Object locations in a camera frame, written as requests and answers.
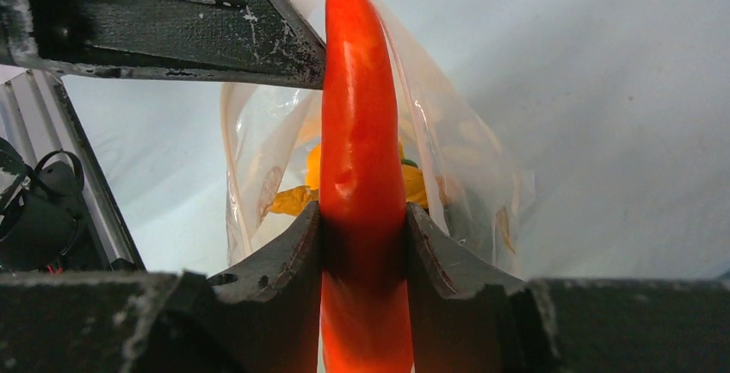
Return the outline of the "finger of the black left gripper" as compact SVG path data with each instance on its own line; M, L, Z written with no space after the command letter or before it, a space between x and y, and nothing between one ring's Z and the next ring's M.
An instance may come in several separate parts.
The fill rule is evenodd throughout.
M318 90L325 43L290 0L1 0L1 61Z

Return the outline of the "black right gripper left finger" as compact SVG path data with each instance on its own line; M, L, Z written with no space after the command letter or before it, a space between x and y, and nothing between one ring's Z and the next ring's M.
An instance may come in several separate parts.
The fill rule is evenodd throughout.
M314 372L320 214L213 277L3 275L4 372Z

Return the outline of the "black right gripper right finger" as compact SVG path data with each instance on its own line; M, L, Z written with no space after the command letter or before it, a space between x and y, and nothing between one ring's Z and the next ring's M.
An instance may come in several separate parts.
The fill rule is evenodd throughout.
M522 281L407 215L418 372L726 372L726 280Z

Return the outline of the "red chili pepper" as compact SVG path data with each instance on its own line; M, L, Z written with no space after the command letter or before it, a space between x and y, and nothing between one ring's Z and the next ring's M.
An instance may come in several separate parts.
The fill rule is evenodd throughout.
M387 41L370 0L325 0L319 206L329 372L408 372L405 186Z

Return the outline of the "golden fried chicken piece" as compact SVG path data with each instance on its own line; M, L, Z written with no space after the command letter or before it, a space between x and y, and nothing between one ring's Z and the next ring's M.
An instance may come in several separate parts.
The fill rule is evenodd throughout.
M317 201L318 199L319 191L317 189L301 185L290 190L278 192L271 204L266 208L266 212L298 216L310 202Z

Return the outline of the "clear dotted zip top bag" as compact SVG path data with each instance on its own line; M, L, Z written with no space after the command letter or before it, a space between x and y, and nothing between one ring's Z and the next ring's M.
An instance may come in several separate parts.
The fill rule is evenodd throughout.
M520 170L395 14L381 0L373 5L393 71L408 200L470 252L520 277L518 225L535 198L533 175ZM222 86L230 264L276 238L316 194L321 103L318 90Z

